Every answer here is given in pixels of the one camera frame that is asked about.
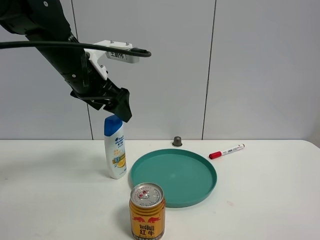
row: red bull can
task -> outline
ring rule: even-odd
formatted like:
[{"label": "red bull can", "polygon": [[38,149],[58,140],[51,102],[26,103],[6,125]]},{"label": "red bull can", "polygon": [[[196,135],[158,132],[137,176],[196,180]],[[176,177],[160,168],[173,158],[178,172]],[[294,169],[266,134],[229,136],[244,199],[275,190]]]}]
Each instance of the red bull can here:
[{"label": "red bull can", "polygon": [[131,231],[136,240],[158,240],[165,232],[166,201],[154,183],[135,186],[129,201]]}]

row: white wall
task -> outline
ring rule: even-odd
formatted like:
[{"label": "white wall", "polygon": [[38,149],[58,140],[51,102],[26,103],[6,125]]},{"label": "white wall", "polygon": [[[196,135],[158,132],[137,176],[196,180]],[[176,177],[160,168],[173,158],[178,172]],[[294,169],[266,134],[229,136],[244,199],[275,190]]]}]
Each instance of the white wall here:
[{"label": "white wall", "polygon": [[[127,139],[201,139],[214,1],[77,0],[80,42],[130,42],[152,52],[138,64],[101,61],[110,79],[130,91]],[[106,112],[90,110],[94,139]]]},{"label": "white wall", "polygon": [[217,0],[204,139],[319,134],[319,9],[315,0]]},{"label": "white wall", "polygon": [[[75,32],[71,2],[61,0]],[[0,42],[26,41],[0,27]],[[35,48],[0,50],[0,139],[91,139],[87,105]]]}]

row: logo on can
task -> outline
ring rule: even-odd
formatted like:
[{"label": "logo on can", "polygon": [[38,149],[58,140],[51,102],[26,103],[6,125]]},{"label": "logo on can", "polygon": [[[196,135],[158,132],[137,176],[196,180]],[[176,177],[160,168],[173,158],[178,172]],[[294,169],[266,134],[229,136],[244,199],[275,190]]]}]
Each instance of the logo on can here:
[{"label": "logo on can", "polygon": [[154,183],[141,183],[130,194],[131,231],[136,240],[158,240],[165,232],[164,191]]}]

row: table surface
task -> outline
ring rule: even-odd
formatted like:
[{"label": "table surface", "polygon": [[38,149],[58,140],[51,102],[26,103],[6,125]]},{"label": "table surface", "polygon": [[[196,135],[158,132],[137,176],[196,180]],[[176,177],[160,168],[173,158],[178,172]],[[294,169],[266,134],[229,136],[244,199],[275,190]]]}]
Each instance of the table surface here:
[{"label": "table surface", "polygon": [[[167,208],[163,240],[319,240],[320,149],[303,140],[188,140],[210,162],[212,194]],[[168,140],[125,142],[127,168]],[[129,172],[107,176],[103,140],[0,140],[1,240],[130,240]]]}]

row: teal plate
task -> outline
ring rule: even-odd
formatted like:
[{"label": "teal plate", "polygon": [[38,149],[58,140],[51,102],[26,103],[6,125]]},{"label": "teal plate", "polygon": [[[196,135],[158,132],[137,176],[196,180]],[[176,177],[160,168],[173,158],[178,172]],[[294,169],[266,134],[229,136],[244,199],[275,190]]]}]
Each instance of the teal plate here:
[{"label": "teal plate", "polygon": [[134,186],[154,183],[164,191],[168,208],[200,203],[214,189],[217,172],[204,157],[181,149],[161,149],[140,157],[132,166]]}]

